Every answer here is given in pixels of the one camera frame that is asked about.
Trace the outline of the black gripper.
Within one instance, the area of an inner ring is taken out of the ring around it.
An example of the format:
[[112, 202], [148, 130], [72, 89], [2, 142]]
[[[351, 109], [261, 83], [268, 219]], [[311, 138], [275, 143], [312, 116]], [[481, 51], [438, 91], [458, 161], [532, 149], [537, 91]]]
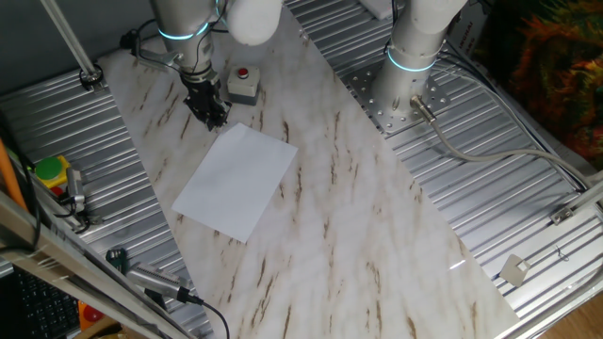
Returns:
[[228, 119], [232, 104], [219, 97], [220, 80], [213, 69], [200, 73], [183, 73], [183, 85], [187, 88], [185, 104], [198, 121], [209, 131], [222, 127]]

